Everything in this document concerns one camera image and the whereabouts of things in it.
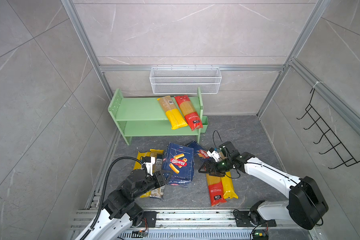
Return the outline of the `blue Barilla spaghetti package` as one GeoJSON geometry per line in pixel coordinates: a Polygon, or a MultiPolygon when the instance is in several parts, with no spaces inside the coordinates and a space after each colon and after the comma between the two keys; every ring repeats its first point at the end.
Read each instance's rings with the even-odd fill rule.
{"type": "Polygon", "coordinates": [[[187,147],[192,148],[194,150],[195,159],[201,160],[202,162],[209,161],[211,159],[208,156],[207,151],[196,141],[192,141],[191,143],[187,144],[187,147]]]}

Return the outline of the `blue Barilla pasta box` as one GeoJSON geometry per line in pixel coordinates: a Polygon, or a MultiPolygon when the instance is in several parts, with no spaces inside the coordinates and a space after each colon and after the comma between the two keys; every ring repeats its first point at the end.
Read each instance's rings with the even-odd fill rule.
{"type": "Polygon", "coordinates": [[[164,154],[162,170],[168,171],[165,174],[167,185],[187,187],[194,178],[194,149],[169,143],[164,154]]]}

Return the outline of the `red spaghetti package top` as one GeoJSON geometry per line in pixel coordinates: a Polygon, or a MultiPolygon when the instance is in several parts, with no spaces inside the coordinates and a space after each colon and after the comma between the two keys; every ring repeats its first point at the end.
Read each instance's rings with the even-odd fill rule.
{"type": "Polygon", "coordinates": [[[176,96],[175,100],[192,131],[202,129],[202,120],[187,95],[176,96]]]}

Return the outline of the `yellow brown spaghetti package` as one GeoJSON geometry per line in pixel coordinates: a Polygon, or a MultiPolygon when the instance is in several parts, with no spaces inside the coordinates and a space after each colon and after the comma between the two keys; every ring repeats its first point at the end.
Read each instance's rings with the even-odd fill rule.
{"type": "Polygon", "coordinates": [[[158,98],[157,101],[159,102],[160,106],[165,112],[166,117],[168,118],[171,124],[172,130],[177,130],[188,126],[182,114],[180,113],[179,109],[175,105],[175,102],[173,101],[172,97],[170,96],[161,97],[158,98]]]}

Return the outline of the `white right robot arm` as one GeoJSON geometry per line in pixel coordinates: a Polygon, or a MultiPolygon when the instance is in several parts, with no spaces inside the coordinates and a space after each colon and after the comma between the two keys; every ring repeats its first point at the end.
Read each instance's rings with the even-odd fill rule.
{"type": "Polygon", "coordinates": [[[230,170],[256,177],[282,193],[287,200],[259,201],[250,208],[249,219],[258,226],[270,220],[294,221],[303,229],[311,230],[324,223],[329,206],[316,181],[308,176],[300,178],[278,170],[248,152],[239,153],[231,142],[208,150],[207,159],[199,173],[224,177],[230,170]]]}

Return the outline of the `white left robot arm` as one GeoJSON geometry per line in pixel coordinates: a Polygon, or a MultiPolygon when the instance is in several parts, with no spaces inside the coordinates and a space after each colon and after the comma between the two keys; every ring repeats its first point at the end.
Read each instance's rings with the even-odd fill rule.
{"type": "Polygon", "coordinates": [[[141,169],[133,170],[99,206],[97,215],[77,239],[115,240],[128,228],[137,227],[143,219],[144,210],[136,204],[135,199],[166,185],[171,176],[171,172],[163,170],[153,174],[141,169]]]}

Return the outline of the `yellow spaghetti package left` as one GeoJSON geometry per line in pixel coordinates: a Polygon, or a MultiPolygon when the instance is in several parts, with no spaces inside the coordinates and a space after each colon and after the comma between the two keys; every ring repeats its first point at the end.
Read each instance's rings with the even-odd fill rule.
{"type": "MultiPolygon", "coordinates": [[[[145,153],[138,152],[137,159],[140,160],[143,157],[150,157],[150,156],[151,156],[151,152],[145,152],[145,153]]],[[[135,163],[134,170],[141,169],[141,168],[142,168],[141,164],[135,163]]],[[[151,194],[151,191],[148,191],[145,194],[143,194],[142,196],[140,196],[140,198],[149,198],[150,194],[151,194]]]]}

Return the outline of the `clear grey spaghetti package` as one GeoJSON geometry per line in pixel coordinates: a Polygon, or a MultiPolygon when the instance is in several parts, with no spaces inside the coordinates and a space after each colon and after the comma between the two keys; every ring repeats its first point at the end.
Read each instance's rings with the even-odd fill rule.
{"type": "MultiPolygon", "coordinates": [[[[163,155],[162,154],[156,154],[156,160],[155,163],[153,165],[153,173],[159,171],[162,169],[162,165],[163,165],[163,155]]],[[[155,198],[155,199],[162,199],[164,196],[164,189],[165,187],[160,187],[158,189],[154,189],[151,191],[150,193],[150,198],[155,198]]]]}

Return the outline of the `red spaghetti package floor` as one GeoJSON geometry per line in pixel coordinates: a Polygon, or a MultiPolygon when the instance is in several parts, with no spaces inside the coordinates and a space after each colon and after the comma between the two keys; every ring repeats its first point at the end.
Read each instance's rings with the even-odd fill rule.
{"type": "Polygon", "coordinates": [[[220,177],[206,175],[207,184],[209,189],[209,196],[211,200],[211,206],[217,206],[219,204],[224,204],[227,201],[224,199],[224,189],[222,180],[220,177]]]}

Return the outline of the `yellow spaghetti package right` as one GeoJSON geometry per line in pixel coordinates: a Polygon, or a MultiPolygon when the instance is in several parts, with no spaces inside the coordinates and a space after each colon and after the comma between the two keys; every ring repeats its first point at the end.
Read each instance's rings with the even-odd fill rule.
{"type": "Polygon", "coordinates": [[[232,176],[230,172],[226,172],[226,175],[221,178],[224,192],[224,199],[238,199],[238,195],[235,192],[232,176]]]}

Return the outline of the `yellow Pastatime spaghetti package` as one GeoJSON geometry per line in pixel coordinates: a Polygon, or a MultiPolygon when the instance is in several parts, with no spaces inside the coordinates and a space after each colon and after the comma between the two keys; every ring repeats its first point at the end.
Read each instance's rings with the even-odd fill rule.
{"type": "Polygon", "coordinates": [[[150,149],[149,163],[155,164],[157,159],[161,159],[163,156],[164,150],[155,150],[150,149]]]}

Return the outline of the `green plastic cup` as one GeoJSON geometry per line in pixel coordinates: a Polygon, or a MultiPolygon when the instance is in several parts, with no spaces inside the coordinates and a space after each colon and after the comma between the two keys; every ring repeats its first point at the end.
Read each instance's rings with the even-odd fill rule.
{"type": "Polygon", "coordinates": [[[208,124],[209,124],[207,116],[202,117],[202,124],[203,124],[203,128],[201,129],[201,134],[204,134],[207,131],[208,124]]]}

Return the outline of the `green metal shelf rack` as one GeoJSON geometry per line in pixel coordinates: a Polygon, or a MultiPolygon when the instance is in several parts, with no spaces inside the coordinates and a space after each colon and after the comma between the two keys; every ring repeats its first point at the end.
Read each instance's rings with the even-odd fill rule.
{"type": "MultiPolygon", "coordinates": [[[[199,116],[204,116],[202,93],[190,97],[199,116]]],[[[131,144],[133,137],[159,136],[196,136],[200,141],[201,129],[192,131],[190,127],[172,130],[171,124],[157,98],[124,98],[122,91],[116,89],[108,111],[113,118],[126,144],[131,144]]]]}

